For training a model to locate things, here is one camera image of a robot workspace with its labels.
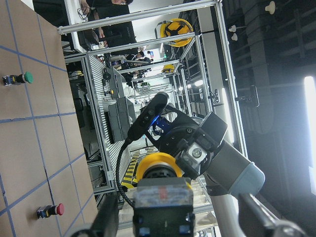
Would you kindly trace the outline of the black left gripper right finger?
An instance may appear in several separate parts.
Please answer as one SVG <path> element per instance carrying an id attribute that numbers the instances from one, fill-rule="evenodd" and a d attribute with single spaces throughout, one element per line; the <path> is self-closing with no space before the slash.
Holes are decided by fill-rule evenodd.
<path id="1" fill-rule="evenodd" d="M 238 196 L 238 222 L 247 237 L 305 237 L 295 223 L 278 219 L 255 196 Z"/>

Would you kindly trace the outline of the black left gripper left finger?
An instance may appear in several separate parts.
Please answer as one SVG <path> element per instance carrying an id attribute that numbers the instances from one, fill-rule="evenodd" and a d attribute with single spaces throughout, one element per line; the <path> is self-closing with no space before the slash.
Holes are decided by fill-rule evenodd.
<path id="1" fill-rule="evenodd" d="M 74 231 L 72 237 L 115 237 L 119 227 L 118 196 L 110 195 L 89 227 Z"/>

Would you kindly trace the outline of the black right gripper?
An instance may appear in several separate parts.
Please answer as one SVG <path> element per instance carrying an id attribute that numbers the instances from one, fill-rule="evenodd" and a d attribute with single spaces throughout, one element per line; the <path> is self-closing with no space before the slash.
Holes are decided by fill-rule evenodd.
<path id="1" fill-rule="evenodd" d="M 145 135 L 160 152 L 175 158 L 186 177 L 196 179 L 209 168 L 212 154 L 224 140 L 227 124 L 213 112 L 197 122 L 171 106 L 165 111 L 176 113 L 175 120 L 170 122 L 159 115 L 151 125 L 159 138 L 156 140 L 148 131 Z"/>

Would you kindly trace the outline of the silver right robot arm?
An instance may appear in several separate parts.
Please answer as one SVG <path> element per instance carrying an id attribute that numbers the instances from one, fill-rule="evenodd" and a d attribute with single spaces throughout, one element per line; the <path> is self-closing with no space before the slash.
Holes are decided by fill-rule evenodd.
<path id="1" fill-rule="evenodd" d="M 142 124 L 160 129 L 160 138 L 153 143 L 159 151 L 174 157 L 184 176 L 205 177 L 221 235 L 244 237 L 246 232 L 238 222 L 241 208 L 234 207 L 233 198 L 256 195 L 265 175 L 225 141 L 227 124 L 213 112 L 197 122 L 170 105 L 163 109 L 150 106 L 144 112 Z"/>

